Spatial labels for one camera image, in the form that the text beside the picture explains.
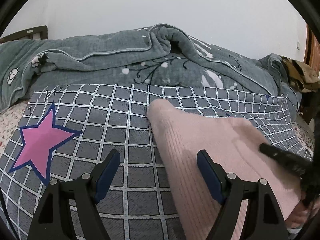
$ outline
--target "pillow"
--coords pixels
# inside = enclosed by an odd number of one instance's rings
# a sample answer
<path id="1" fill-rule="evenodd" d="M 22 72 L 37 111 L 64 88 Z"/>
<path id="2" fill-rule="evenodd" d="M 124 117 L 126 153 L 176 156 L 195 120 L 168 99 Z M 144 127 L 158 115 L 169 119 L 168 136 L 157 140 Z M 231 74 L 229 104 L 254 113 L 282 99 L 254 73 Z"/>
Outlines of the pillow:
<path id="1" fill-rule="evenodd" d="M 216 88 L 141 84 L 48 87 L 33 93 L 0 158 L 0 186 L 19 234 L 24 237 L 28 234 L 44 183 L 48 181 L 30 165 L 9 172 L 23 146 L 19 127 L 38 125 L 53 104 L 56 125 L 83 133 L 52 151 L 48 176 L 64 181 L 75 179 L 90 172 L 115 148 L 121 153 L 121 165 L 107 197 L 98 205 L 110 237 L 158 239 L 168 235 L 169 239 L 184 239 L 165 168 L 146 117 L 147 106 L 158 98 L 168 99 L 185 112 L 207 117 L 245 117 L 267 140 L 308 157 L 292 130 L 285 98 Z M 75 202 L 70 204 L 76 234 L 84 237 Z"/>

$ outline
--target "metal screw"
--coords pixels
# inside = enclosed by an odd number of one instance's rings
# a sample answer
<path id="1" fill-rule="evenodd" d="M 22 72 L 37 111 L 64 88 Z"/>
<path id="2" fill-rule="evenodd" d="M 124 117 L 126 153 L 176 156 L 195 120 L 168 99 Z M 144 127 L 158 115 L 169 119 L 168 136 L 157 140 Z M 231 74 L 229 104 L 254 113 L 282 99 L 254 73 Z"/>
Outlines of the metal screw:
<path id="1" fill-rule="evenodd" d="M 267 185 L 268 184 L 268 181 L 266 179 L 260 179 L 260 183 L 262 185 Z"/>
<path id="2" fill-rule="evenodd" d="M 84 173 L 81 176 L 82 179 L 89 179 L 90 178 L 90 173 Z"/>
<path id="3" fill-rule="evenodd" d="M 234 173 L 228 173 L 227 176 L 229 179 L 235 179 L 237 177 Z"/>
<path id="4" fill-rule="evenodd" d="M 53 178 L 52 180 L 50 180 L 50 184 L 54 185 L 58 182 L 58 180 L 56 178 Z"/>

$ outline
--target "wooden headboard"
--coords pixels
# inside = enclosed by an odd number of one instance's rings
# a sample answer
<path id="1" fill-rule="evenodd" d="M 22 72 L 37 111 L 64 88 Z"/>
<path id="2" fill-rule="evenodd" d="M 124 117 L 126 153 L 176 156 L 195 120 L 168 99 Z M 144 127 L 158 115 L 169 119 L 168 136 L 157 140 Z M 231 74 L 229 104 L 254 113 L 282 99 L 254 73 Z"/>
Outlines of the wooden headboard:
<path id="1" fill-rule="evenodd" d="M 12 33 L 0 39 L 0 44 L 7 41 L 18 41 L 18 40 L 47 40 L 48 39 L 48 27 L 47 25 L 33 27 Z"/>

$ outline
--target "black cable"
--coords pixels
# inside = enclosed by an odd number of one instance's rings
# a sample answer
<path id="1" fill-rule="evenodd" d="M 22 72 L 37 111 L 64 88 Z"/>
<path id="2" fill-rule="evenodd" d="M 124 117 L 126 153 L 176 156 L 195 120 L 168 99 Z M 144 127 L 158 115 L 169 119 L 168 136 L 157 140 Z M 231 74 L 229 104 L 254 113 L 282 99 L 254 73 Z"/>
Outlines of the black cable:
<path id="1" fill-rule="evenodd" d="M 6 207 L 6 204 L 4 202 L 4 197 L 3 197 L 3 194 L 2 194 L 2 190 L 1 190 L 1 187 L 0 187 L 0 203 L 1 203 L 1 206 L 2 206 L 2 209 L 3 209 L 3 212 L 4 212 L 4 215 L 5 215 L 5 218 L 7 219 L 8 223 L 9 223 L 9 226 L 14 234 L 14 236 L 17 238 L 17 240 L 20 240 L 19 236 L 18 236 L 18 233 L 17 231 L 14 229 L 13 227 L 13 224 L 10 220 L 10 217 L 9 217 L 9 214 L 8 214 L 8 211 L 7 211 L 7 207 Z"/>

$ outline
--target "pink knit fabric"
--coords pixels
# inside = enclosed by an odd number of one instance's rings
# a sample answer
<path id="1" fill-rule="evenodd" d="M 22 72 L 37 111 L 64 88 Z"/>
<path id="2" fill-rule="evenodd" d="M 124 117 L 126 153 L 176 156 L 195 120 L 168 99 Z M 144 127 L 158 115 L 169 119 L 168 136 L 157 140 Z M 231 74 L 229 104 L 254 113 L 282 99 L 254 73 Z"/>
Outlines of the pink knit fabric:
<path id="1" fill-rule="evenodd" d="M 233 172 L 242 180 L 267 179 L 284 219 L 299 202 L 299 179 L 258 151 L 266 140 L 248 120 L 185 113 L 165 99 L 153 101 L 147 116 L 188 240 L 205 240 L 220 210 L 197 167 L 196 155 L 201 149 L 227 173 Z M 243 201 L 233 240 L 240 237 L 246 206 Z"/>

